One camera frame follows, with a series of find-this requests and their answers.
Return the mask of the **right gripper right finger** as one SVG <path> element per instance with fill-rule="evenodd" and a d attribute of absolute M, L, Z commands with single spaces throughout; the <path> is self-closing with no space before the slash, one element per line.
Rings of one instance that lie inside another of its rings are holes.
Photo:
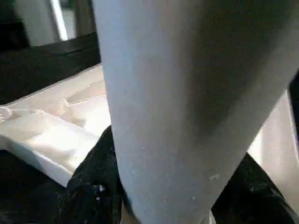
<path fill-rule="evenodd" d="M 218 224 L 297 224 L 298 214 L 246 154 L 212 207 Z"/>

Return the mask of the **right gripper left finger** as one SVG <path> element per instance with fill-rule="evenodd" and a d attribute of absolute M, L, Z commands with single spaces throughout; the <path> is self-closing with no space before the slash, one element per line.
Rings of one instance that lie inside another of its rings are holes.
<path fill-rule="evenodd" d="M 68 224 L 118 224 L 121 221 L 121 185 L 109 126 L 67 184 Z"/>

